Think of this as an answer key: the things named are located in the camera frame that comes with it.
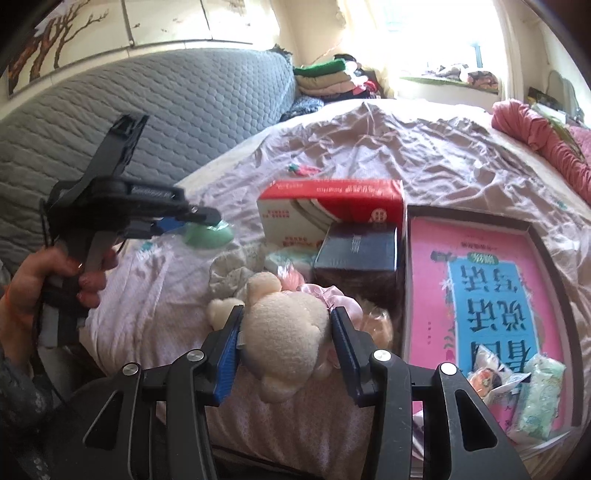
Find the stuffed animal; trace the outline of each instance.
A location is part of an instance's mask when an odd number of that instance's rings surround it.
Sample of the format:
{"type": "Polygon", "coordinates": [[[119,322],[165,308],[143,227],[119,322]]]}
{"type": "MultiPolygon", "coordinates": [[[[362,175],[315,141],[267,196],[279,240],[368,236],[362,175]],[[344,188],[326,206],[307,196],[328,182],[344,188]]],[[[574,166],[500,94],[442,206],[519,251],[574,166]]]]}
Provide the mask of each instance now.
{"type": "MultiPolygon", "coordinates": [[[[223,327],[237,299],[213,300],[207,317],[223,327]]],[[[309,293],[281,291],[281,281],[269,272],[253,275],[246,284],[246,310],[241,324],[241,361],[261,380],[260,397],[280,403],[292,397],[308,379],[327,377],[330,346],[329,311],[309,293]]]]}

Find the quilted headboard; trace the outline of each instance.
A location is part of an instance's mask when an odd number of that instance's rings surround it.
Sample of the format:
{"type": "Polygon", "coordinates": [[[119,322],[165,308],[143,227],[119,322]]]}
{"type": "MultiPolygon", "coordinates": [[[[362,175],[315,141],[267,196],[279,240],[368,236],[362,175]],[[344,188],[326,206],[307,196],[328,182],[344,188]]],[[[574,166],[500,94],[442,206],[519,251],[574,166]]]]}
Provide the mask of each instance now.
{"type": "Polygon", "coordinates": [[[126,175],[172,184],[277,123],[295,96],[288,58],[229,48],[125,59],[44,91],[0,122],[0,259],[14,271],[41,246],[39,199],[82,175],[120,114],[151,115],[126,175]]]}

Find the silver bolt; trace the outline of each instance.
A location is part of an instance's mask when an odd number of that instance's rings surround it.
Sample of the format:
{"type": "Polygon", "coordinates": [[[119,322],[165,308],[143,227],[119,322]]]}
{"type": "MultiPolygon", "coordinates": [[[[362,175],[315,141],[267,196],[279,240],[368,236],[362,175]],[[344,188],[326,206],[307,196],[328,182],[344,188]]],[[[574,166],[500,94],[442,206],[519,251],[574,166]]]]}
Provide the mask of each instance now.
{"type": "Polygon", "coordinates": [[[139,371],[139,367],[136,364],[127,364],[123,367],[123,374],[127,377],[135,375],[139,371]]]}
{"type": "Polygon", "coordinates": [[[187,353],[187,360],[190,362],[199,362],[200,360],[203,360],[203,357],[205,357],[205,353],[201,350],[191,350],[187,353]]]}
{"type": "Polygon", "coordinates": [[[446,375],[455,375],[457,373],[457,367],[454,364],[446,362],[441,364],[441,371],[446,375]]]}
{"type": "Polygon", "coordinates": [[[374,358],[380,362],[387,362],[392,358],[392,354],[387,350],[376,350],[374,352],[374,358]]]}

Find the person's hand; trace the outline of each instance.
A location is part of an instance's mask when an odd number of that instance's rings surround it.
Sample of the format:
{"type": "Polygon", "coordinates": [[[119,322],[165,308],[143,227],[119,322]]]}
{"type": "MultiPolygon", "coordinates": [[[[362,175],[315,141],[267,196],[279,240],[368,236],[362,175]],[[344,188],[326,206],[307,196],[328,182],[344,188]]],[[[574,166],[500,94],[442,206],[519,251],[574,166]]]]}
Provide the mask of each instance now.
{"type": "MultiPolygon", "coordinates": [[[[103,259],[103,270],[80,276],[78,300],[82,305],[90,309],[99,306],[98,292],[106,287],[105,270],[116,266],[117,255],[110,249],[103,259]]],[[[46,277],[73,277],[81,268],[79,262],[56,247],[43,249],[25,259],[12,279],[7,295],[0,300],[0,343],[9,358],[16,363],[28,362],[33,314],[46,277]]]]}

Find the window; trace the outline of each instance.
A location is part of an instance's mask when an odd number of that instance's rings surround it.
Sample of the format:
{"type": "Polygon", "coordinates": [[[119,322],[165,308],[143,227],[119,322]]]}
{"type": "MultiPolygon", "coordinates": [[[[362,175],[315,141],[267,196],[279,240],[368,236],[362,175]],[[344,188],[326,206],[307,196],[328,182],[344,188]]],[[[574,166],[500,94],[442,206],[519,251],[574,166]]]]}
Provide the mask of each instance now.
{"type": "Polygon", "coordinates": [[[494,70],[506,62],[492,0],[380,0],[392,56],[402,74],[467,64],[494,70]]]}

